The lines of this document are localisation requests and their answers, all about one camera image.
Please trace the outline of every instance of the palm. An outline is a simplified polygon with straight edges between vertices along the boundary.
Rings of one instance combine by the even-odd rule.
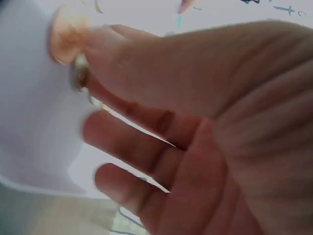
[[[128,103],[93,79],[89,89],[172,144],[105,111],[92,115],[84,128],[88,143],[145,172],[170,191],[165,193],[111,164],[97,171],[99,189],[138,215],[152,235],[262,234],[212,139],[208,120]]]

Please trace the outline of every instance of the small round object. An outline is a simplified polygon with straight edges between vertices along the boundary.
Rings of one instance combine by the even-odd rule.
[[[74,88],[80,92],[83,91],[89,77],[89,65],[84,55],[80,54],[76,57],[74,63]]]
[[[51,27],[50,53],[61,64],[72,63],[82,52],[89,31],[86,7],[80,1],[60,8]]]

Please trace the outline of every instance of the blue line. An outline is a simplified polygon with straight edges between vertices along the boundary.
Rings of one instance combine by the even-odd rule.
[[[128,217],[127,215],[125,215],[122,211],[121,208],[118,208],[118,212],[121,214],[121,216],[123,216],[125,219],[130,220],[131,222],[133,222],[134,224],[138,225],[139,227],[144,229],[144,226],[140,223],[138,223],[137,221],[133,220],[132,218]]]
[[[177,27],[180,28],[181,27],[181,15],[178,16],[178,23],[177,23]]]
[[[123,235],[136,235],[136,234],[132,234],[129,232],[120,232],[120,231],[115,231],[115,230],[110,230],[111,233],[116,233],[116,234],[123,234]]]

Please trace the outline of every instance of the finger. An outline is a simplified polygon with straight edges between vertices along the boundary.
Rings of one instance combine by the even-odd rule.
[[[165,192],[113,164],[97,170],[95,183],[100,191],[137,215],[145,228],[155,234],[164,210]]]
[[[110,93],[93,76],[89,78],[87,87],[95,98],[122,116],[182,150],[191,144],[201,123],[199,117],[183,116],[168,110],[127,102]]]
[[[85,53],[97,79],[127,101],[216,117],[296,63],[269,66],[308,30],[261,22],[131,41],[106,28],[90,34]]]
[[[124,37],[130,39],[130,40],[139,40],[143,38],[155,38],[157,37],[154,34],[135,29],[130,28],[124,25],[111,25],[111,29],[113,29],[115,32],[117,32],[120,35],[123,35]]]
[[[182,14],[191,8],[195,1],[196,0],[183,0],[179,9],[179,14]]]
[[[168,190],[183,159],[182,150],[129,126],[105,110],[88,118],[84,139],[148,174]]]

